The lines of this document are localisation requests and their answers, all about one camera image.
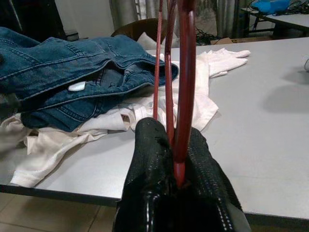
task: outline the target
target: desk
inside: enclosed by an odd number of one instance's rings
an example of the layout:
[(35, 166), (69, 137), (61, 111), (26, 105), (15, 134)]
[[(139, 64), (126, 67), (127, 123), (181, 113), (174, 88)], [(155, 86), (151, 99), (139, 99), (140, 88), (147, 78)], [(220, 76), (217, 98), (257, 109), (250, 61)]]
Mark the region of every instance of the desk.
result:
[[(262, 15), (258, 11), (252, 11), (251, 9), (242, 8), (245, 13), (245, 25), (244, 25), (244, 37), (248, 37), (250, 31), (250, 15), (261, 18), (265, 21), (273, 22), (276, 24), (284, 25), (289, 28), (297, 29), (303, 32), (309, 32), (309, 14), (291, 14), (291, 15)], [(252, 32), (262, 32), (269, 29), (255, 30)]]
[[(211, 79), (210, 97), (219, 112), (202, 132), (246, 213), (309, 219), (308, 44), (309, 38), (300, 38), (197, 48), (197, 54), (223, 47), (252, 53), (245, 66)], [(172, 50), (174, 60), (178, 52)], [(0, 190), (114, 205), (133, 150), (132, 131), (109, 134), (71, 151), (36, 188)], [(2, 158), (7, 171), (13, 157), (18, 155)], [(2, 180), (9, 179), (5, 167)]]

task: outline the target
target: white fabric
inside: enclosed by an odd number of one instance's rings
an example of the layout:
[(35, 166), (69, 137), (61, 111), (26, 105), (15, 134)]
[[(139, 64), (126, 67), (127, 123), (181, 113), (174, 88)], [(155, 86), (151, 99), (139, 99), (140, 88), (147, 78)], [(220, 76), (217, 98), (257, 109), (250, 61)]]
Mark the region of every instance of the white fabric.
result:
[[(217, 112), (217, 105), (208, 97), (209, 76), (218, 76), (244, 64), (242, 57), (249, 51), (239, 53), (220, 51), (202, 53), (197, 56), (196, 89), (192, 126), (198, 130), (205, 128)], [(179, 79), (173, 81), (174, 122), (177, 118)], [(158, 119), (166, 124), (165, 87), (159, 88)], [(20, 115), (5, 120), (0, 125), (0, 149), (5, 150), (24, 141), (27, 157), (17, 165), (11, 184), (33, 187), (45, 178), (60, 162), (65, 153), (79, 145), (102, 138), (108, 130), (126, 131), (135, 129), (139, 120), (152, 117), (153, 87), (142, 88), (134, 96), (111, 109), (106, 114), (92, 118), (73, 132), (53, 128), (31, 130), (25, 128)]]
[[(145, 49), (145, 50), (155, 50), (156, 49), (156, 41), (150, 38), (145, 32), (139, 37), (137, 42)], [(172, 39), (172, 48), (179, 47), (179, 39), (175, 33), (173, 34)], [(161, 44), (161, 51), (164, 51), (165, 48), (165, 39)]]

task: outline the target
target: clothing pile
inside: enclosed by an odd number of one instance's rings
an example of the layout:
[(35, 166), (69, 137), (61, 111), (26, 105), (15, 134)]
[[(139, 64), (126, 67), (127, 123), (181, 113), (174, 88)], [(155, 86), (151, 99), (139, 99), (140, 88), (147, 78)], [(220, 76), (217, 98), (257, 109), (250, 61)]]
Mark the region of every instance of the clothing pile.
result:
[[(33, 187), (78, 144), (108, 131), (135, 129), (152, 117), (155, 57), (126, 36), (43, 43), (0, 28), (0, 92), (15, 93), (21, 113), (0, 125), (0, 154), (27, 147), (11, 184)], [(217, 112), (209, 78), (247, 62), (249, 51), (204, 52), (197, 56), (192, 126), (203, 130)], [(174, 121), (178, 108), (178, 61), (172, 62)], [(160, 61), (158, 121), (166, 125), (165, 72)]]

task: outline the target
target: blue denim jacket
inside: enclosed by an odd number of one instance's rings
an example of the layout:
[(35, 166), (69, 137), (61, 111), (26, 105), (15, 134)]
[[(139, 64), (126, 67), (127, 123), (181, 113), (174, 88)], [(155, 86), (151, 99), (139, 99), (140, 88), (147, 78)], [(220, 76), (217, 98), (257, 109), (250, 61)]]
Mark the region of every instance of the blue denim jacket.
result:
[[(107, 112), (138, 88), (154, 84), (155, 58), (127, 36), (39, 43), (0, 27), (0, 91), (15, 93), (30, 128), (72, 131)], [(172, 66), (172, 77), (178, 68)], [(86, 81), (85, 89), (68, 86)], [(160, 62), (160, 85), (165, 84)]]

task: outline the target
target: floor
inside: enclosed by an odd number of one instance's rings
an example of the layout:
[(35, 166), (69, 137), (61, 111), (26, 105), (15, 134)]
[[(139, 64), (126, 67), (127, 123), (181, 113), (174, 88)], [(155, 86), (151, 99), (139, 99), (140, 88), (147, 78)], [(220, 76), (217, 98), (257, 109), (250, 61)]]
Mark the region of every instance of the floor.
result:
[[(0, 232), (111, 232), (115, 208), (0, 193)], [(252, 225), (252, 232), (304, 232)]]

